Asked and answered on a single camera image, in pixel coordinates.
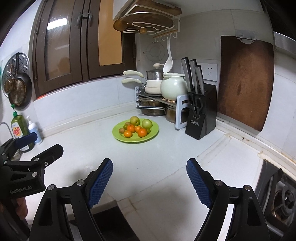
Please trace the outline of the person's hand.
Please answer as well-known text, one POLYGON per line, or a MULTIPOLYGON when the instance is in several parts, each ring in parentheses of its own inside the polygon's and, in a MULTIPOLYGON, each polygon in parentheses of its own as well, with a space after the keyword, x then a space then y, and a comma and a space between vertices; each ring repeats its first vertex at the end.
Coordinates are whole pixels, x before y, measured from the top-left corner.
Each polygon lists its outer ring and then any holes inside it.
POLYGON ((13 199, 13 203, 15 206, 16 214, 19 216, 20 220, 24 220, 28 214, 26 198, 22 197, 22 198, 13 199))

